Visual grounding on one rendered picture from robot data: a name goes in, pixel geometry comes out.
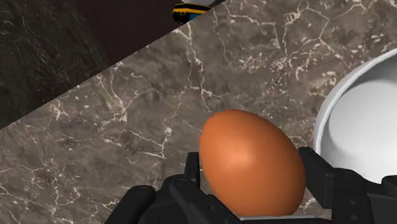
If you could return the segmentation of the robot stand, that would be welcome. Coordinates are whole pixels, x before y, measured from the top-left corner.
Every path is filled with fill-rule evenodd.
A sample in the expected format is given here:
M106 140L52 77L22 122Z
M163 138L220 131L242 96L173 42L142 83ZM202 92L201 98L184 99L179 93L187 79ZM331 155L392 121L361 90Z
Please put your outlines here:
M208 5L196 3L178 3L172 10L172 18L179 24L185 24L194 18L203 15L211 9Z

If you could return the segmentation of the brown egg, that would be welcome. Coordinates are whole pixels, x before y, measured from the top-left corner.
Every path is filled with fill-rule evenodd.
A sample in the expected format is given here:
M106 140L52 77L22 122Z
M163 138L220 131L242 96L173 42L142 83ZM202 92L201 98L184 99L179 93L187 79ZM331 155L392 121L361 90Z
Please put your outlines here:
M305 169L295 145L270 121L242 110L213 114L199 155L214 194L237 216L293 214L305 192Z

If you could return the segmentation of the white bowl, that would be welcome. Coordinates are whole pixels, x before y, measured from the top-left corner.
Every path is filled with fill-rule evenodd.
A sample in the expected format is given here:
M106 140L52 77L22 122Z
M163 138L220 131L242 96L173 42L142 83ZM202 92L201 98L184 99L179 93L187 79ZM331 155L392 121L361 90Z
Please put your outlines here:
M371 182L397 175L397 48L332 88L317 114L313 147L332 166Z

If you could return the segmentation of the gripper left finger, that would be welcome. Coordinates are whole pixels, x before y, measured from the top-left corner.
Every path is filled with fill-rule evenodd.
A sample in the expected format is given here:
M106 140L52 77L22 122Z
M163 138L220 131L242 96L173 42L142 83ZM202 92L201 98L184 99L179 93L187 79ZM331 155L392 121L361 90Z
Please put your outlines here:
M199 154L189 152L183 174L169 176L159 190L130 188L104 224L240 224L240 219L200 189Z

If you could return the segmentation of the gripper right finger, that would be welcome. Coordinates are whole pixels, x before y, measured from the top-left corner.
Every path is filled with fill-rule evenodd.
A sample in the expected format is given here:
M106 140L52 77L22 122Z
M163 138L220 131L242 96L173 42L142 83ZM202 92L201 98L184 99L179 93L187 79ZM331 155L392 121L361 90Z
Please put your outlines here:
M306 186L332 224L397 224L397 175L373 183L350 169L335 168L310 147L298 152Z

